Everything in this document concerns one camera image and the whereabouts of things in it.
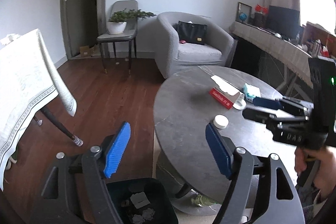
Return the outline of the person's right hand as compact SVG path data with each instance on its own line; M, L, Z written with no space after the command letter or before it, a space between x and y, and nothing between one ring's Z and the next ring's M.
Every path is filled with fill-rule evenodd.
M314 157L320 161L318 172L313 181L319 192L313 201L313 205L308 210L310 215L315 217L335 188L335 155L326 147L318 151L297 147L295 149L294 169L298 175L306 170L306 156Z

